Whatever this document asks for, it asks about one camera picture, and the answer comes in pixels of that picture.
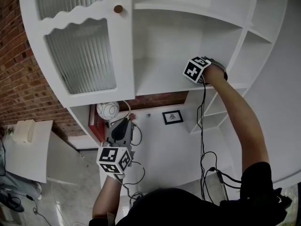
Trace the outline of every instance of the fiducial marker cube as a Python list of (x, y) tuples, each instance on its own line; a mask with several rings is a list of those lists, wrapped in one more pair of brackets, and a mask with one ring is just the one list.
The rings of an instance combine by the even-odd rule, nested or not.
[(106, 172), (124, 174), (132, 161), (126, 147), (100, 147), (97, 154), (97, 164)]
[(190, 59), (184, 69), (183, 75), (197, 84), (203, 71), (210, 64), (211, 62), (204, 57), (195, 57)]

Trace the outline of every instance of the brick wall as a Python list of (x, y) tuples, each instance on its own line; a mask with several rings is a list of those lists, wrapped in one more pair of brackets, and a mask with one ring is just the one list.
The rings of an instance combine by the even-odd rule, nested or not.
[[(152, 108), (166, 105), (184, 104), (188, 91), (154, 94), (147, 96), (136, 96), (134, 100), (127, 100), (132, 110)], [(127, 105), (123, 101), (118, 101), (120, 111), (128, 110)]]
[(54, 120), (61, 137), (84, 135), (38, 66), (24, 30), (19, 0), (0, 0), (0, 124)]

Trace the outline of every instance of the black cable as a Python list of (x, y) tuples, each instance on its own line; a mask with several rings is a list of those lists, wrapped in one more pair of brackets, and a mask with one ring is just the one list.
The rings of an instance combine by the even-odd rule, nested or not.
[(2, 143), (3, 150), (4, 150), (4, 174), (0, 175), (0, 177), (4, 177), (6, 175), (6, 150), (5, 150), (5, 146), (4, 146), (4, 143), (2, 141), (2, 138), (0, 138), (0, 140), (1, 140), (1, 143)]
[[(139, 163), (139, 162), (137, 162), (137, 161), (132, 161), (133, 163), (137, 163), (137, 164), (139, 164), (140, 166), (142, 166), (141, 165), (141, 163)], [(140, 183), (142, 180), (143, 180), (143, 178), (144, 178), (144, 176), (145, 176), (145, 168), (142, 166), (142, 168), (143, 168), (143, 176), (142, 176), (142, 178), (138, 181), (138, 182), (136, 182), (136, 183), (125, 183), (125, 184), (123, 184), (122, 183), (122, 181), (120, 180), (120, 178), (118, 177), (118, 175), (115, 175), (115, 178), (121, 183), (121, 185), (127, 190), (127, 196), (130, 198), (130, 209), (132, 208), (132, 199), (134, 199), (134, 200), (137, 200), (138, 198), (139, 198), (139, 196), (140, 197), (143, 197), (143, 194), (141, 193), (141, 192), (136, 192), (136, 193), (134, 193), (132, 196), (130, 195), (130, 190), (129, 190), (129, 188), (126, 186), (126, 185), (137, 185), (138, 183)]]
[(137, 145), (140, 145), (140, 143), (142, 142), (142, 132), (141, 132), (140, 128), (139, 128), (136, 124), (133, 123), (133, 125), (134, 125), (133, 130), (135, 129), (135, 127), (137, 127), (137, 128), (139, 129), (140, 135), (141, 135), (141, 137), (140, 137), (140, 142), (139, 142), (138, 144), (132, 144), (132, 143), (131, 143), (131, 145), (137, 146)]
[(34, 213), (35, 215), (38, 214), (38, 215), (42, 216), (42, 217), (45, 219), (45, 221), (51, 226), (51, 224), (47, 221), (47, 219), (46, 219), (43, 215), (41, 215), (41, 214), (38, 212), (38, 206), (37, 206), (36, 201), (34, 201), (34, 203), (36, 204), (36, 207), (32, 209), (33, 213)]
[(211, 196), (210, 196), (210, 193), (209, 193), (209, 190), (208, 190), (208, 187), (207, 187), (207, 184), (206, 184), (206, 177), (207, 177), (207, 173), (209, 172), (210, 169), (207, 170), (206, 174), (205, 174), (205, 177), (204, 177), (204, 183), (203, 183), (203, 187), (202, 187), (202, 191), (204, 191), (204, 185), (206, 186), (206, 190), (207, 190), (207, 193), (208, 193), (208, 196), (210, 198), (210, 201), (214, 204)]
[(111, 122), (111, 123), (110, 123), (110, 125), (112, 126), (113, 124), (115, 124), (116, 122), (118, 122), (118, 121), (120, 121), (120, 120), (122, 120), (122, 119), (126, 118), (127, 116), (128, 116), (128, 114), (127, 114), (125, 117), (122, 117), (122, 118), (118, 119), (117, 121), (113, 121), (113, 122)]
[[(19, 203), (13, 201), (13, 199), (18, 199), (19, 200)], [(14, 204), (15, 207), (12, 207), (11, 209), (12, 210), (15, 210), (16, 208), (18, 208), (20, 205), (21, 205), (21, 199), (17, 198), (17, 197), (12, 197), (10, 194), (8, 194), (8, 197), (6, 197), (6, 203), (8, 205), (10, 204)]]
[(3, 187), (0, 187), (0, 189), (2, 189), (2, 190), (5, 190), (5, 191), (7, 191), (7, 192), (10, 192), (10, 193), (12, 193), (12, 194), (16, 194), (16, 195), (20, 195), (20, 196), (23, 196), (23, 197), (26, 197), (26, 198), (28, 198), (29, 200), (31, 200), (31, 201), (34, 201), (34, 203), (36, 204), (36, 207), (34, 207), (32, 210), (33, 210), (33, 213), (35, 214), (35, 215), (40, 215), (40, 216), (42, 216), (44, 219), (45, 219), (45, 221), (51, 226), (51, 224), (47, 221), (47, 219), (43, 216), (43, 215), (41, 215), (39, 212), (38, 212), (38, 206), (37, 206), (37, 203), (36, 203), (36, 201), (32, 198), (32, 197), (30, 197), (29, 195), (24, 195), (24, 194), (18, 194), (18, 193), (15, 193), (15, 192), (12, 192), (12, 191), (10, 191), (10, 190), (7, 190), (7, 189), (5, 189), (5, 188), (3, 188)]
[[(204, 86), (203, 101), (202, 101), (201, 105), (197, 109), (197, 124), (200, 127), (200, 129), (201, 129), (201, 159), (200, 159), (201, 174), (202, 174), (201, 175), (201, 180), (200, 180), (201, 197), (202, 197), (202, 200), (206, 200), (205, 199), (205, 192), (204, 192), (204, 187), (206, 187), (206, 190), (207, 190), (208, 196), (210, 198), (210, 201), (214, 204), (214, 202), (213, 202), (213, 200), (212, 200), (212, 198), (210, 196), (210, 193), (209, 193), (209, 190), (208, 190), (208, 187), (207, 187), (207, 183), (206, 183), (206, 177), (207, 177), (208, 172), (209, 171), (214, 171), (214, 170), (212, 170), (212, 168), (210, 168), (205, 173), (205, 168), (203, 167), (203, 164), (202, 164), (202, 161), (203, 161), (203, 159), (204, 159), (204, 157), (205, 157), (206, 154), (213, 153), (215, 155), (215, 170), (217, 171), (217, 174), (220, 173), (220, 176), (221, 175), (225, 175), (226, 177), (228, 177), (229, 179), (231, 179), (232, 181), (237, 182), (237, 183), (241, 183), (241, 181), (235, 180), (235, 179), (231, 178), (230, 176), (228, 176), (227, 174), (224, 174), (220, 170), (217, 169), (217, 155), (216, 155), (216, 153), (214, 153), (212, 151), (209, 151), (209, 152), (205, 153), (205, 145), (204, 145), (204, 140), (203, 140), (203, 138), (204, 138), (203, 137), (203, 132), (204, 132), (203, 118), (204, 118), (204, 110), (205, 110), (206, 86), (205, 86), (205, 80), (204, 80), (203, 76), (202, 76), (202, 79), (201, 79), (201, 84)], [(198, 118), (198, 111), (199, 111), (199, 109), (201, 109), (200, 124), (199, 124), (199, 118)], [(221, 181), (222, 181), (221, 183), (224, 183), (226, 186), (229, 186), (229, 187), (232, 187), (232, 188), (235, 188), (235, 189), (240, 189), (240, 187), (234, 187), (234, 186), (231, 186), (231, 185), (225, 183), (222, 178), (221, 178)]]

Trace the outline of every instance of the white table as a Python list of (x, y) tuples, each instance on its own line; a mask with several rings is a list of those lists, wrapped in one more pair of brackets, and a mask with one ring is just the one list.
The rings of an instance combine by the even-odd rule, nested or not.
[(47, 179), (77, 183), (78, 175), (86, 167), (85, 160), (51, 131), (52, 124), (53, 121), (37, 122), (28, 144), (16, 143), (10, 135), (3, 138), (8, 172), (41, 183)]

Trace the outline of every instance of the white door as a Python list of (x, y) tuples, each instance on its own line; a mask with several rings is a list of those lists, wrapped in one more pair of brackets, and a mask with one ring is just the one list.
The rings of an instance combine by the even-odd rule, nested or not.
[(65, 107), (133, 99), (132, 0), (20, 0), (26, 34)]

